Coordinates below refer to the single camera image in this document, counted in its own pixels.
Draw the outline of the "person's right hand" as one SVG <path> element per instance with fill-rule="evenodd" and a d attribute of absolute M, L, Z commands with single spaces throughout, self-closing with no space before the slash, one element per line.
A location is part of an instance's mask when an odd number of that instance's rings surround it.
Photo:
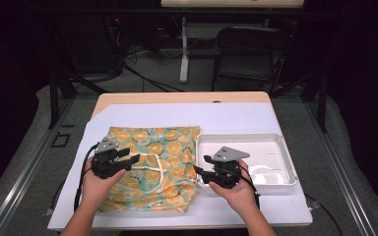
<path fill-rule="evenodd" d="M 225 189 L 214 182 L 210 182 L 209 186 L 215 193 L 226 199 L 230 207 L 240 216 L 251 218 L 254 215 L 258 215 L 260 210 L 256 205 L 254 191 L 248 184 L 248 165 L 242 159 L 239 159 L 238 163 L 244 179 L 241 179 L 236 186 L 231 189 Z"/>

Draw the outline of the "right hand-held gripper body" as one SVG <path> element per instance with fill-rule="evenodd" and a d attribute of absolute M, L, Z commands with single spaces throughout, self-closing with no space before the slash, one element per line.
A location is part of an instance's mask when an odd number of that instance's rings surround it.
<path fill-rule="evenodd" d="M 238 159 L 247 158 L 249 153 L 232 147 L 221 147 L 214 155 L 210 155 L 213 164 L 212 177 L 203 179 L 205 184 L 214 182 L 219 186 L 231 189 L 241 179 L 241 168 Z"/>

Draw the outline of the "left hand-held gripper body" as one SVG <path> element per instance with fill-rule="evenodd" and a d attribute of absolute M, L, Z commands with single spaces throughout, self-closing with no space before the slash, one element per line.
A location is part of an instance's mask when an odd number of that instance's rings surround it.
<path fill-rule="evenodd" d="M 96 176 L 106 179 L 121 170 L 120 158 L 117 157 L 120 150 L 118 147 L 119 144 L 108 137 L 104 137 L 96 146 L 92 161 L 92 171 Z"/>

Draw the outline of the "person's left hand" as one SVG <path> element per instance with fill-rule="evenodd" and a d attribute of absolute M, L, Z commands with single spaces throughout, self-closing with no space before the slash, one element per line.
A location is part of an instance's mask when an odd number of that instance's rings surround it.
<path fill-rule="evenodd" d="M 89 158 L 86 163 L 87 172 L 84 174 L 83 193 L 79 208 L 96 212 L 106 199 L 111 187 L 119 182 L 127 171 L 120 170 L 107 179 L 101 179 L 92 171 L 92 160 Z"/>

